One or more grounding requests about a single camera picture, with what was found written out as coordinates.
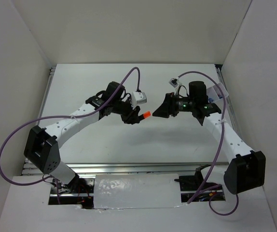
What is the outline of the orange highlighter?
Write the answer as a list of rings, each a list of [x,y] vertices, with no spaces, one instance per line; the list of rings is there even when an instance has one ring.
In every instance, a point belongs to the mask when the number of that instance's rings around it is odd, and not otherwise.
[[[150,117],[150,116],[151,116],[151,112],[150,112],[150,111],[147,111],[147,112],[145,112],[145,113],[143,113],[143,114],[141,114],[141,115],[139,116],[139,120],[142,121],[142,120],[144,120],[144,119],[146,119],[146,118],[148,118],[148,117]]]

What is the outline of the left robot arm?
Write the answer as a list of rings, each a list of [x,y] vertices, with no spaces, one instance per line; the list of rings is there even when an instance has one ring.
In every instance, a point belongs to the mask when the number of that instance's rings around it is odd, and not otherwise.
[[[110,114],[120,115],[125,124],[133,125],[143,120],[144,116],[139,115],[139,106],[147,101],[145,93],[136,90],[124,101],[124,91],[124,86],[110,82],[106,90],[88,98],[69,118],[45,128],[33,127],[25,146],[25,157],[43,174],[60,181],[69,193],[86,186],[86,182],[61,160],[59,150],[72,136]]]

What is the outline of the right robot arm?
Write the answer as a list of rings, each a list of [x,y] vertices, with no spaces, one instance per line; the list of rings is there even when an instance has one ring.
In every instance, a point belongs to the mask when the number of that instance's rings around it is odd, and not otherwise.
[[[169,118],[179,112],[190,112],[221,145],[228,160],[226,171],[221,171],[223,182],[231,194],[239,194],[261,187],[265,181],[266,157],[261,151],[254,151],[233,128],[225,122],[223,111],[208,102],[207,88],[202,81],[189,83],[189,95],[167,93],[163,103],[153,112],[154,117]]]

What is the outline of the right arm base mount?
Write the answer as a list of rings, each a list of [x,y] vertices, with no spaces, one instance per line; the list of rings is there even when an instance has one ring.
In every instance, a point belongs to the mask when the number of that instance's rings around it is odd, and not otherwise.
[[[193,175],[182,175],[174,179],[174,181],[178,182],[180,185],[182,203],[186,203],[195,194],[204,180],[202,170],[208,169],[209,166],[210,165],[200,166],[196,168]],[[195,197],[194,202],[208,202],[211,197],[213,197],[212,201],[224,201],[225,197],[222,192],[222,186],[199,193]]]

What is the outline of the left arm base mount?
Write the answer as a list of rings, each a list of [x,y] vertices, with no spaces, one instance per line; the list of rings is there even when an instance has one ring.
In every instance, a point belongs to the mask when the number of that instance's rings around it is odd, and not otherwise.
[[[77,205],[82,209],[94,209],[94,178],[85,178],[75,190],[69,190],[65,185],[53,179],[48,205]]]

